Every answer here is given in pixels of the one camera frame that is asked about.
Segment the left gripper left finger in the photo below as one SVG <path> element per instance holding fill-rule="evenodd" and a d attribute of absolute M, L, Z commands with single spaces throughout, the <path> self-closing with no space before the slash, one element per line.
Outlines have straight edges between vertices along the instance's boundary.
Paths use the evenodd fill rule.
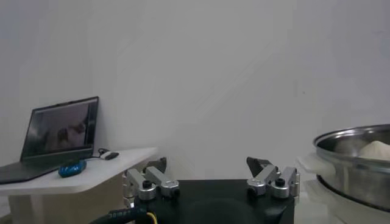
<path fill-rule="evenodd" d="M 157 196 L 175 200 L 180 197 L 180 184 L 165 174 L 166 157 L 149 161 L 141 170 L 127 169 L 122 174 L 122 199 L 126 207 L 134 207 L 135 199 L 149 202 Z"/>

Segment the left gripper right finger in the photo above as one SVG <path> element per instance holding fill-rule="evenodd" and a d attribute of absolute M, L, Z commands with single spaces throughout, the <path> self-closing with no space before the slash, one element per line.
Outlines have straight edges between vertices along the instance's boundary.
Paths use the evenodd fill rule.
<path fill-rule="evenodd" d="M 247 157 L 246 164 L 252 177 L 246 181 L 247 199 L 257 201 L 269 194 L 276 200 L 293 198 L 295 203 L 300 197 L 300 173 L 295 167 L 280 170 L 269 160 Z"/>

